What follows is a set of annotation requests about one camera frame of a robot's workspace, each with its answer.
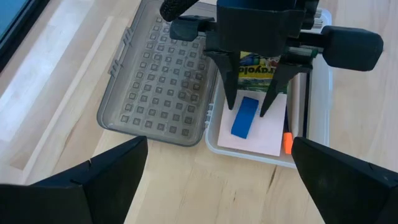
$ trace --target wood grain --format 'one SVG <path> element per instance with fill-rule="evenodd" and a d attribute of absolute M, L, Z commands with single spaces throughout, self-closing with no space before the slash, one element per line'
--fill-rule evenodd
<path fill-rule="evenodd" d="M 0 182 L 30 184 L 128 139 L 96 111 L 138 0 L 51 0 L 0 76 Z M 337 26 L 378 32 L 367 73 L 334 69 L 331 147 L 398 171 L 398 2 L 321 0 Z M 149 141 L 126 223 L 323 223 L 296 170 Z"/>

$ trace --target blue block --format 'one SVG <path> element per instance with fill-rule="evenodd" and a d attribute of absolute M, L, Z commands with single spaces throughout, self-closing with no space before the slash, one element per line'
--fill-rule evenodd
<path fill-rule="evenodd" d="M 231 134 L 246 139 L 258 107 L 258 100 L 243 97 L 241 107 L 232 125 Z"/>

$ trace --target wooden table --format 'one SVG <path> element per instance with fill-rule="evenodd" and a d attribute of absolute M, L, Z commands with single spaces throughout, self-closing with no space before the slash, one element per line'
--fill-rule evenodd
<path fill-rule="evenodd" d="M 51 0 L 0 76 L 0 181 L 30 184 L 131 136 L 96 111 L 138 0 Z M 331 147 L 398 171 L 398 2 L 322 0 L 338 26 L 382 35 L 368 73 L 334 70 Z M 149 141 L 126 223 L 321 223 L 294 169 Z"/>

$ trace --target white plastic container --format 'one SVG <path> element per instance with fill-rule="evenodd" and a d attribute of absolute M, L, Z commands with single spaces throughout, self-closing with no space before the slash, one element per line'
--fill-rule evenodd
<path fill-rule="evenodd" d="M 331 14 L 327 10 L 322 10 L 321 19 L 323 25 L 331 25 Z M 311 32 L 320 32 L 320 29 L 312 29 Z M 313 61 L 313 71 L 310 76 L 309 97 L 308 97 L 308 116 L 307 116 L 307 137 L 312 141 L 322 145 L 329 146 L 329 122 L 330 108 L 332 104 L 331 96 L 333 91 L 333 75 L 331 68 L 326 64 L 322 55 L 318 55 Z M 251 159 L 269 164 L 275 164 L 285 167 L 296 168 L 292 155 L 285 154 L 283 150 L 280 156 L 269 156 L 255 152 L 242 151 L 217 145 L 218 134 L 220 131 L 221 117 L 223 114 L 223 105 L 225 93 L 222 81 L 219 79 L 216 84 L 213 109 L 208 111 L 210 121 L 205 131 L 205 140 L 207 147 L 218 154 L 227 156 Z M 303 110 L 293 110 L 293 113 L 300 113 L 297 117 L 303 116 Z"/>

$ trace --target pink paper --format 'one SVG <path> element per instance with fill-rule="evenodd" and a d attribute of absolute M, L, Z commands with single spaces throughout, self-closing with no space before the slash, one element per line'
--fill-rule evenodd
<path fill-rule="evenodd" d="M 244 96 L 259 101 L 259 107 L 251 123 L 247 139 L 231 134 L 232 125 Z M 280 155 L 287 96 L 279 93 L 266 114 L 261 118 L 260 109 L 265 96 L 266 93 L 263 92 L 238 90 L 233 110 L 228 109 L 225 100 L 220 133 L 218 135 L 219 146 L 272 156 Z"/>

